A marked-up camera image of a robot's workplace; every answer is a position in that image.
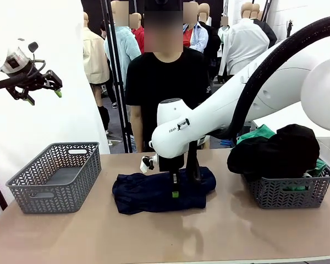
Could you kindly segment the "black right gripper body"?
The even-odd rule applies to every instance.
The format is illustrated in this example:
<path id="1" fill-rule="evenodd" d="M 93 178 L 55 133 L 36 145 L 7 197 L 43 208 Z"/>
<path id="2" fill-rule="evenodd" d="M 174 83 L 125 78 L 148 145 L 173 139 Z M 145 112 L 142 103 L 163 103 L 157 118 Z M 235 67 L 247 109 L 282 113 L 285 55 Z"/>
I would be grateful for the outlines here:
<path id="1" fill-rule="evenodd" d="M 160 172 L 178 171 L 184 166 L 184 154 L 174 158 L 164 158 L 158 156 L 158 166 Z"/>

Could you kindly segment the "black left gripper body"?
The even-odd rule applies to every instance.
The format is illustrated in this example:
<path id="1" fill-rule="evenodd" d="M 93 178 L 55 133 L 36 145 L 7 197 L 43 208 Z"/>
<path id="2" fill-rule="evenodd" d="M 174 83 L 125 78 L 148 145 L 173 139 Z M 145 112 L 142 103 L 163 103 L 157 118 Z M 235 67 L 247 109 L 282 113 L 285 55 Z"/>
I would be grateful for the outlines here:
<path id="1" fill-rule="evenodd" d="M 35 91 L 45 86 L 49 72 L 41 74 L 40 72 L 27 74 L 27 73 L 14 73 L 9 74 L 10 85 L 5 89 L 12 96 L 27 96 L 29 91 Z"/>

